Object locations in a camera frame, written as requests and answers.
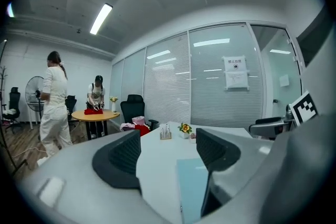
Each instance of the white pants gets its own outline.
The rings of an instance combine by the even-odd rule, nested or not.
[[[43,115],[40,126],[40,137],[42,145],[46,148],[48,157],[53,156],[59,151],[54,142],[55,138],[62,148],[72,145],[66,106],[55,108],[51,113]]]

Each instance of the wooden floor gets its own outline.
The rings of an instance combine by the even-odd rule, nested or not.
[[[119,132],[109,121],[107,122],[107,126],[109,134]],[[24,159],[26,159],[28,162],[28,166],[22,166],[15,174],[14,179],[16,181],[20,181],[23,178],[27,177],[33,170],[38,167],[36,163],[37,160],[47,156],[47,154],[45,153],[45,148],[38,140],[39,125],[33,125],[33,130],[30,129],[29,124],[22,124],[22,127],[23,129],[15,127],[14,134],[12,133],[11,129],[5,131],[5,127],[2,127],[9,152],[12,155],[15,164],[20,164]],[[86,135],[85,123],[75,122],[74,126],[70,126],[70,135],[71,140],[74,144],[87,141],[88,139]],[[6,151],[3,148],[1,148],[1,153],[5,163],[8,166],[9,172],[11,173],[14,170],[14,167],[10,162]]]

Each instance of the round wooden table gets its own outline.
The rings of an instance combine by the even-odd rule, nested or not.
[[[107,131],[107,120],[116,118],[119,115],[120,115],[120,112],[117,112],[116,114],[114,114],[111,110],[108,110],[108,109],[104,109],[102,114],[95,114],[95,115],[85,115],[84,110],[78,110],[71,114],[71,116],[74,119],[85,122],[88,140],[91,140],[89,122],[102,121],[104,125],[105,135],[108,135],[109,133]]]

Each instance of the red cloth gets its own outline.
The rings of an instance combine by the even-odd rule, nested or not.
[[[143,136],[143,135],[148,134],[150,132],[148,127],[145,126],[145,125],[136,125],[135,129],[140,130],[140,136]]]
[[[85,115],[95,115],[95,114],[102,114],[103,113],[103,110],[100,109],[100,110],[94,110],[94,109],[85,109],[84,110],[84,114]]]

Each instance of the person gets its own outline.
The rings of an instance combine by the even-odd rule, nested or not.
[[[103,108],[104,95],[105,95],[105,87],[103,86],[103,77],[96,76],[95,82],[90,84],[88,88],[87,108],[89,109]],[[101,121],[90,122],[90,132],[92,138],[96,138],[97,135],[98,136],[104,135],[103,125]]]
[[[48,157],[51,157],[59,151],[54,139],[57,139],[62,148],[72,145],[72,142],[65,105],[68,78],[58,52],[53,51],[49,54],[47,65],[43,90],[40,94],[40,99],[44,100],[40,139]]]

